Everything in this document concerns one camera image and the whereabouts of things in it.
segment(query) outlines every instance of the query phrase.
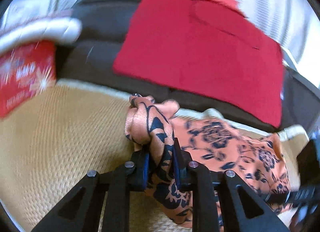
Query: tan woven surface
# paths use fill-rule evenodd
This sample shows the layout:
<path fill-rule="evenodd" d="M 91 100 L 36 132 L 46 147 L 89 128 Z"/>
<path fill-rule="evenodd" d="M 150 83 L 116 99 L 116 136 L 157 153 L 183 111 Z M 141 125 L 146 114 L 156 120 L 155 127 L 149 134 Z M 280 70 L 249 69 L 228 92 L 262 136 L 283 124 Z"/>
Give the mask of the tan woven surface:
<path fill-rule="evenodd" d="M 89 169 L 111 171 L 130 158 L 128 101 L 56 86 L 0 122 L 0 198 L 28 232 Z M 131 197 L 131 231 L 187 231 L 142 193 Z"/>

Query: peach cloth with black flowers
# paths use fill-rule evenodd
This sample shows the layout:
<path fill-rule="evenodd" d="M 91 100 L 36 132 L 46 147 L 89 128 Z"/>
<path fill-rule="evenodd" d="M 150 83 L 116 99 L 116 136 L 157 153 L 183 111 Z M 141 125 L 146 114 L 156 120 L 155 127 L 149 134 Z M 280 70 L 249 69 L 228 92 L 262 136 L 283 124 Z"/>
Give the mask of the peach cloth with black flowers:
<path fill-rule="evenodd" d="M 179 104 L 168 100 L 155 104 L 152 97 L 130 96 L 125 134 L 138 150 L 150 144 L 153 159 L 146 194 L 153 196 L 177 224 L 192 227 L 192 193 L 180 192 L 172 173 L 174 137 L 182 150 L 211 171 L 234 170 L 257 194 L 290 191 L 288 173 L 277 134 L 263 139 L 243 136 L 218 118 L 188 121 L 173 115 Z M 219 202 L 219 222 L 223 223 Z M 291 206 L 273 205 L 276 213 Z"/>

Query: red bag with white text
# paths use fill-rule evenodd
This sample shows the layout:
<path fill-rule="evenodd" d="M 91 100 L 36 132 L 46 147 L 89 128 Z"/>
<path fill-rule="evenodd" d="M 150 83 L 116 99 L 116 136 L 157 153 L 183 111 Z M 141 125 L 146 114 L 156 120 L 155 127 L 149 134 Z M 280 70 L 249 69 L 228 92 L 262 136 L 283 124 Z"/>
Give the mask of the red bag with white text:
<path fill-rule="evenodd" d="M 55 45 L 39 41 L 0 56 L 0 117 L 55 85 Z"/>

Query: silver bolt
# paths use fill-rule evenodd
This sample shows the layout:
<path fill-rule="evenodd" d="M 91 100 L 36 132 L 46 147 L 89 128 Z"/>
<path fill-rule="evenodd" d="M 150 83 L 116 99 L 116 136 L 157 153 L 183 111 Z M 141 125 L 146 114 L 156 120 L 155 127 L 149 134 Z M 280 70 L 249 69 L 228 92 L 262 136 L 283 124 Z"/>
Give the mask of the silver bolt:
<path fill-rule="evenodd" d="M 127 167 L 127 168 L 132 168 L 132 167 L 134 167 L 134 162 L 125 162 L 125 164 L 124 164 L 124 166 L 125 167 Z"/>
<path fill-rule="evenodd" d="M 189 166 L 191 167 L 191 168 L 196 168 L 196 167 L 198 167 L 198 162 L 196 162 L 196 161 L 191 161 L 191 162 L 189 162 Z"/>
<path fill-rule="evenodd" d="M 87 172 L 88 177 L 96 177 L 96 175 L 97 175 L 97 171 L 95 170 L 90 170 Z"/>
<path fill-rule="evenodd" d="M 233 178 L 234 176 L 236 176 L 236 173 L 233 170 L 227 170 L 226 175 L 230 178 Z"/>

